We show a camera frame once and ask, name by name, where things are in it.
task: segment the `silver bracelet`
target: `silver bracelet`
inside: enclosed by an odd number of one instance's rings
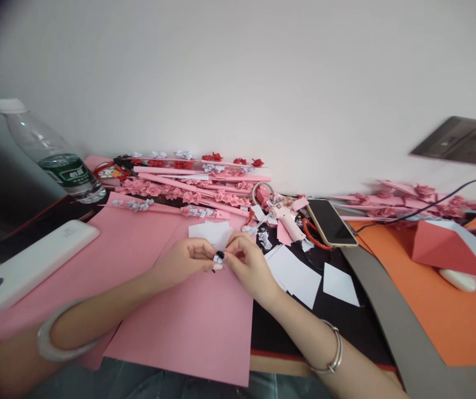
[[[320,320],[323,323],[327,324],[336,335],[336,341],[337,341],[336,356],[334,357],[334,360],[332,360],[332,363],[328,364],[325,369],[316,369],[312,367],[309,363],[308,363],[308,366],[312,369],[312,371],[315,371],[317,374],[335,373],[336,369],[341,364],[341,357],[343,355],[343,342],[341,341],[341,335],[339,335],[339,330],[337,329],[337,327],[334,327],[326,320],[323,320],[323,319],[320,319]]]
[[[44,324],[42,324],[42,326],[40,327],[40,330],[38,330],[38,336],[37,336],[38,354],[42,358],[52,362],[70,361],[88,352],[95,345],[97,345],[99,340],[95,340],[94,342],[86,344],[77,349],[62,350],[52,345],[51,337],[49,336],[49,334],[51,333],[51,328],[53,327],[53,324],[55,324],[57,319],[60,316],[62,316],[62,314],[64,314],[67,310],[73,308],[74,306],[79,305],[80,303],[86,301],[87,299],[88,298],[77,299],[63,306],[62,308],[57,310],[49,319],[47,319],[44,322]]]

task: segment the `plastic water bottle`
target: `plastic water bottle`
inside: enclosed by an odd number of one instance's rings
[[[18,146],[68,194],[82,203],[99,201],[106,190],[64,139],[34,118],[18,99],[0,99],[0,113]]]

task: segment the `black table surface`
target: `black table surface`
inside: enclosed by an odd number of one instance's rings
[[[65,222],[72,219],[88,221],[92,216],[101,211],[102,208],[97,204],[84,205],[70,197],[64,197],[0,242],[0,264]],[[274,237],[276,237],[275,233],[270,234],[271,242],[278,244]],[[296,243],[293,243],[290,250],[297,258],[321,275],[323,272],[318,268],[322,268],[324,262],[328,262],[337,269],[352,276],[360,302],[359,308],[325,294],[321,280],[312,312],[320,319],[328,320],[335,325],[343,337],[371,361],[383,366],[383,368],[394,369],[393,357],[375,312],[363,287],[341,251],[338,249],[325,251],[315,247],[310,250],[308,256],[305,256],[300,246]],[[302,354],[284,329],[256,301],[253,306],[251,352],[289,359],[302,358]]]

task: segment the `electrical outlet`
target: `electrical outlet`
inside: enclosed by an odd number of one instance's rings
[[[451,116],[411,153],[476,164],[476,119]]]

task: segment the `desk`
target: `desk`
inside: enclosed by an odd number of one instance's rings
[[[102,207],[95,204],[80,204],[70,197],[61,199],[0,242],[0,263],[16,255],[66,221],[71,219],[87,221],[101,210]],[[312,251],[309,255],[314,264],[322,264],[327,260],[329,263],[354,275],[341,251],[335,250],[327,253],[318,248],[315,249],[316,252]],[[292,251],[304,263],[308,263],[302,250],[296,244],[292,247]],[[357,279],[355,279],[355,286],[362,305],[360,308],[324,294],[322,287],[320,287],[313,313],[320,318],[331,321],[340,329],[348,341],[378,364],[380,368],[394,376],[396,368],[393,357],[383,337],[376,315]],[[299,350],[289,336],[257,303],[254,303],[253,308],[251,347],[251,370],[299,376],[311,375],[308,367],[302,361]]]

